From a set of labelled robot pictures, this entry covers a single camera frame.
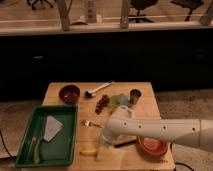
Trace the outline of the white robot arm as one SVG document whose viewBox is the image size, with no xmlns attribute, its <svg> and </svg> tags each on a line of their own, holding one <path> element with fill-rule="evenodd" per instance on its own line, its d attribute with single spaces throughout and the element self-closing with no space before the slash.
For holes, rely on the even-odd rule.
<svg viewBox="0 0 213 171">
<path fill-rule="evenodd" d="M 115 153 L 113 146 L 121 135 L 151 138 L 213 153 L 213 120 L 137 119 L 131 109 L 119 106 L 107 118 L 100 133 L 99 161 Z"/>
</svg>

